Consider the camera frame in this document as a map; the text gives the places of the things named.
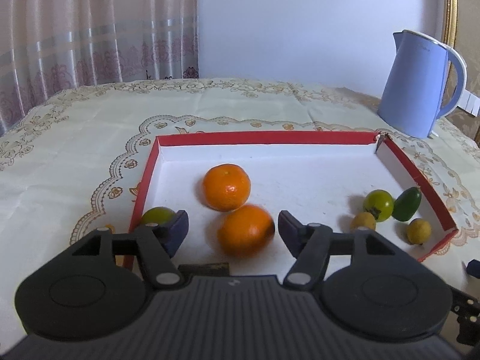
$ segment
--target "white wall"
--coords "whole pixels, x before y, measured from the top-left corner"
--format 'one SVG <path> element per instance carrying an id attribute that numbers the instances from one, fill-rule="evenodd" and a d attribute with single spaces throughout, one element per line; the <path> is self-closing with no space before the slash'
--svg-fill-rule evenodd
<path id="1" fill-rule="evenodd" d="M 392 32 L 437 38 L 443 0 L 198 0 L 201 77 L 322 83 L 381 96 Z"/>

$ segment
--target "tangerine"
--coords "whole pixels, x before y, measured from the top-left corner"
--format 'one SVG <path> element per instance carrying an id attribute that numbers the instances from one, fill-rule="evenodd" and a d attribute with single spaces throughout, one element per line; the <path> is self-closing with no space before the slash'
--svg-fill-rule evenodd
<path id="1" fill-rule="evenodd" d="M 225 254 L 249 257 L 262 250 L 273 238 L 275 224 L 267 211 L 253 204 L 246 204 L 229 213 L 217 239 Z"/>
<path id="2" fill-rule="evenodd" d="M 250 179 L 238 165 L 224 163 L 210 169 L 202 182 L 207 204 L 217 211 L 241 207 L 250 195 Z"/>

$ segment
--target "ribbed black surface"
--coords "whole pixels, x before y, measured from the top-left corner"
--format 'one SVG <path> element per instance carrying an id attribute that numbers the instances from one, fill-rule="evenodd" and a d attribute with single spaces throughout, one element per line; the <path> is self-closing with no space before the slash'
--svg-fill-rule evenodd
<path id="1" fill-rule="evenodd" d="M 53 342 L 30 335 L 5 360 L 457 360 L 439 337 L 386 344 L 332 323 L 308 293 L 274 276 L 194 277 L 155 295 L 146 312 L 108 337 Z"/>

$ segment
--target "wall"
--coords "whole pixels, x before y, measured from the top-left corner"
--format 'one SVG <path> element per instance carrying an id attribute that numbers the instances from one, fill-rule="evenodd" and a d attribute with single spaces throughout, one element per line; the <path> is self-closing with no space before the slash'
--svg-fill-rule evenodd
<path id="1" fill-rule="evenodd" d="M 466 89 L 480 97 L 480 0 L 458 0 L 455 49 L 462 54 L 466 62 Z M 449 81 L 447 96 L 453 93 L 456 79 Z M 473 117 L 457 108 L 447 119 L 480 144 L 480 117 Z"/>
<path id="2" fill-rule="evenodd" d="M 198 10 L 201 77 L 322 83 L 379 97 L 395 57 L 392 32 L 441 39 L 443 0 L 198 0 Z"/>

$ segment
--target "tablecloth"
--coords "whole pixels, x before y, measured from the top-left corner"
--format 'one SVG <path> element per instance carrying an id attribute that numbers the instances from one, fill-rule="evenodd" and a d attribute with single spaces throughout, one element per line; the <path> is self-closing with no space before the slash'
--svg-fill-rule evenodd
<path id="1" fill-rule="evenodd" d="M 25 334 L 14 310 L 21 281 L 96 227 L 124 232 L 153 138 L 210 131 L 389 132 L 442 197 L 458 234 L 424 264 L 480 297 L 464 264 L 480 257 L 480 151 L 444 118 L 414 139 L 346 88 L 246 79 L 145 80 L 66 90 L 0 138 L 0 353 Z M 449 317 L 442 331 L 455 343 Z"/>

